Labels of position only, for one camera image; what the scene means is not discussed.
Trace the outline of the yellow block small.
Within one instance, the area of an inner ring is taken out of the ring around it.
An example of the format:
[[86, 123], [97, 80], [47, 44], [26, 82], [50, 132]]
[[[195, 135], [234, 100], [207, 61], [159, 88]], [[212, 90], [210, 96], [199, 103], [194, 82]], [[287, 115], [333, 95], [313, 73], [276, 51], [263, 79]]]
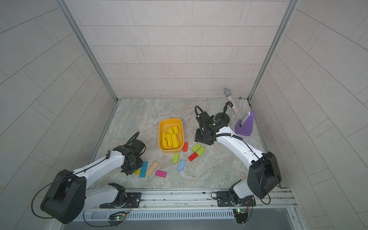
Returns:
[[167, 140], [162, 140], [163, 149], [168, 149], [168, 142]]

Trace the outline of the black microphone stand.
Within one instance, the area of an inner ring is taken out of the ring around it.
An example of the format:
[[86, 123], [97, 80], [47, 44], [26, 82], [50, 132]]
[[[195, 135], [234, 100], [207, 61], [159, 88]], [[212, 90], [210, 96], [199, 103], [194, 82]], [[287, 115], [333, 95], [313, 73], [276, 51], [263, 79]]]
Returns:
[[233, 103], [232, 102], [227, 102], [223, 108], [223, 112], [222, 113], [218, 113], [215, 115], [215, 120], [222, 120], [224, 123], [229, 124], [230, 122], [230, 117], [226, 114], [227, 110], [228, 110], [228, 106], [229, 107], [233, 107]]

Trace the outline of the purple phone holder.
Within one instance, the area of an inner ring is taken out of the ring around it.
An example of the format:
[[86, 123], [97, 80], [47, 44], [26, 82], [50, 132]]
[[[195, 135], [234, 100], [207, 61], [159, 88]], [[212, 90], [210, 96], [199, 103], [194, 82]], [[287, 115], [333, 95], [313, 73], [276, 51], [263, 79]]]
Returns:
[[235, 133], [242, 136], [251, 136], [253, 131], [253, 123], [255, 118], [254, 111], [250, 111], [251, 114], [243, 126], [240, 126], [241, 119], [235, 125]]

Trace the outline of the light blue block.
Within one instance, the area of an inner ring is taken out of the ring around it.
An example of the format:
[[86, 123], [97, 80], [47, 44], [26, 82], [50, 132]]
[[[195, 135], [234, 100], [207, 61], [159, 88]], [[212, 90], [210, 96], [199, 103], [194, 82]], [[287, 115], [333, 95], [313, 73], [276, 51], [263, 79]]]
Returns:
[[186, 165], [186, 161], [185, 160], [181, 160], [180, 164], [179, 164], [179, 167], [178, 167], [178, 170], [179, 171], [182, 171], [184, 169]]

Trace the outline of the yellow block top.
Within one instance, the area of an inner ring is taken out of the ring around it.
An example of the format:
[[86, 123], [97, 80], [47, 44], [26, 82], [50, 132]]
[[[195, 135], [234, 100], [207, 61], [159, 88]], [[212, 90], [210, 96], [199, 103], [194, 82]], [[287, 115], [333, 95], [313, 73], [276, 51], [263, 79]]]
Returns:
[[179, 134], [179, 130], [177, 126], [172, 127], [174, 134]]

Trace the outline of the aluminium mounting rail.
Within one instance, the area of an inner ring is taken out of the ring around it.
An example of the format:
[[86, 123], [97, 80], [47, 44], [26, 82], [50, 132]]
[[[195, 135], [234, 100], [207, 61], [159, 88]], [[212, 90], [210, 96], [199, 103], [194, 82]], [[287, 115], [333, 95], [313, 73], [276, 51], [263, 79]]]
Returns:
[[[112, 195], [113, 188], [105, 187], [89, 189], [86, 192], [83, 211], [99, 209], [101, 204], [111, 203], [115, 200]], [[128, 189], [126, 193], [142, 193], [136, 210], [179, 210], [179, 209], [244, 209], [246, 207], [219, 207], [216, 200], [211, 197], [212, 190], [206, 189]], [[252, 208], [296, 208], [297, 202], [290, 189], [276, 188], [263, 199], [254, 196], [256, 206]]]

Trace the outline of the circuit board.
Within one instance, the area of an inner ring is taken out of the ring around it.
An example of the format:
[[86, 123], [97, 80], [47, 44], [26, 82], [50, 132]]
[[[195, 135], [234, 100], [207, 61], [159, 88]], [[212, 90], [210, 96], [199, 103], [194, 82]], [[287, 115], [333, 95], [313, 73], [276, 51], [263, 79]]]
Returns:
[[117, 212], [110, 215], [109, 220], [110, 221], [124, 221], [126, 218], [126, 212]]
[[237, 224], [245, 224], [249, 219], [249, 208], [234, 209], [233, 215]]

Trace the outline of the yellow block diagonal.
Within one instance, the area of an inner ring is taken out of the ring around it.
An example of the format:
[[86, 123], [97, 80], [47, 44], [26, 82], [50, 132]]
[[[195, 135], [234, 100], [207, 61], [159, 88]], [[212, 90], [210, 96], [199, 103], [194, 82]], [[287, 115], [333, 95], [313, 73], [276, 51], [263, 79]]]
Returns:
[[176, 134], [172, 134], [172, 145], [175, 149], [179, 148], [180, 143]]

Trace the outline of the red block right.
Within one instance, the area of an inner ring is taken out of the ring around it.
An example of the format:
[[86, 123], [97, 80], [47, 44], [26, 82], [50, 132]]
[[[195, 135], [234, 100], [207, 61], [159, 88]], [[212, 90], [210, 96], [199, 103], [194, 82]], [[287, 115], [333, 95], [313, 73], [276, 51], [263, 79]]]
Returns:
[[198, 157], [198, 154], [196, 152], [194, 152], [193, 154], [191, 154], [189, 157], [188, 157], [188, 160], [190, 162], [192, 162], [194, 159], [196, 159]]

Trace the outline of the red block by tray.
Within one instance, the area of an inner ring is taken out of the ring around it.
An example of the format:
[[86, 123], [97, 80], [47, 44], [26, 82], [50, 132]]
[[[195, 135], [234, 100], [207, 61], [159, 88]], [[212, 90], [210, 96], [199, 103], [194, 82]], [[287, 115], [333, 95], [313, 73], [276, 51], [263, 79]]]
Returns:
[[187, 151], [188, 151], [188, 142], [185, 142], [185, 143], [184, 143], [184, 146], [183, 146], [182, 151], [183, 151], [183, 152], [187, 152]]

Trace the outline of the yellow plastic tray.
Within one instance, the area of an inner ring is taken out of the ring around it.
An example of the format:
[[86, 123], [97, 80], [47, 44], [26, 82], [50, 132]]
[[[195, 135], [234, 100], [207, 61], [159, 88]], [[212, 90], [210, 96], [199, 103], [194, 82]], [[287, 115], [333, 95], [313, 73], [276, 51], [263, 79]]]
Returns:
[[164, 153], [176, 153], [185, 144], [183, 123], [178, 118], [164, 119], [159, 124], [159, 148]]

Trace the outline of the green block centre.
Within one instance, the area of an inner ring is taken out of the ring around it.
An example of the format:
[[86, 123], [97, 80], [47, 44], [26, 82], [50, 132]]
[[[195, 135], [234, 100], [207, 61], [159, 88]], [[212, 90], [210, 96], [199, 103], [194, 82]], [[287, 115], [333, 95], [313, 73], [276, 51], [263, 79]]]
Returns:
[[178, 160], [179, 160], [179, 153], [175, 153], [172, 160], [173, 164], [177, 164]]

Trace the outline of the magenta block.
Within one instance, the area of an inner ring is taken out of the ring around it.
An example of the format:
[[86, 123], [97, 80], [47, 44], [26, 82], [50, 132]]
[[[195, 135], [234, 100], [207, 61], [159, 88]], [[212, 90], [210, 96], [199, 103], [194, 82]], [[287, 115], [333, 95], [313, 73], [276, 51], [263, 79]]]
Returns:
[[167, 176], [167, 172], [161, 171], [161, 170], [157, 170], [156, 173], [155, 173], [155, 175], [158, 176], [158, 177], [165, 178]]

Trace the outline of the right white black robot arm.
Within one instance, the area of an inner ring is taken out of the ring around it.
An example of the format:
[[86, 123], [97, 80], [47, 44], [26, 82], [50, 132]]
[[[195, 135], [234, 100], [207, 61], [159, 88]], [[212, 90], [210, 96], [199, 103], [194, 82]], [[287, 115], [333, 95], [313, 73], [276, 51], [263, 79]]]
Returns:
[[195, 116], [199, 124], [195, 141], [206, 145], [217, 141], [235, 154], [248, 170], [247, 179], [236, 182], [229, 189], [234, 204], [239, 205], [249, 196], [263, 199], [282, 182], [278, 161], [272, 152], [264, 153], [249, 145], [223, 119], [209, 116], [199, 106], [195, 106]]

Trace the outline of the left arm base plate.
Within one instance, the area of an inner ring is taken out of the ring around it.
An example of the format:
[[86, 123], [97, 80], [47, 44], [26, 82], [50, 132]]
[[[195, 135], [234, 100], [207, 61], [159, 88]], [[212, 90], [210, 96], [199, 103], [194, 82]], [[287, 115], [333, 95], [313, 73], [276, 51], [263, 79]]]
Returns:
[[101, 204], [100, 209], [127, 209], [138, 208], [142, 193], [121, 193], [111, 203]]

